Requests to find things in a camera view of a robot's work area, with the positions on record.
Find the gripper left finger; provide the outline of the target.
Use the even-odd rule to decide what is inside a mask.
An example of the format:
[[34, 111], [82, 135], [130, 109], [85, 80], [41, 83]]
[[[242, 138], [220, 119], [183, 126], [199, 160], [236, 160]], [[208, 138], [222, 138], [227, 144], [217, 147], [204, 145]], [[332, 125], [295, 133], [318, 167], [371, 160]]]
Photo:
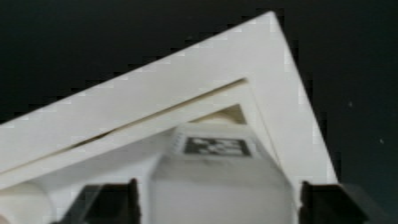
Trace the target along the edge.
[[55, 224], [140, 224], [139, 183], [87, 185]]

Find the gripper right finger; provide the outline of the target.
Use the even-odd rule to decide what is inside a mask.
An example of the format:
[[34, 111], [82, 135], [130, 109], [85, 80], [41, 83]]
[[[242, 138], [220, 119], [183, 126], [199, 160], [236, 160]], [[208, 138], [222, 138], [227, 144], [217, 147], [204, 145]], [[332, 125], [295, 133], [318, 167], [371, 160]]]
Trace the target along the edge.
[[391, 224], [391, 217], [361, 188], [302, 183], [300, 224]]

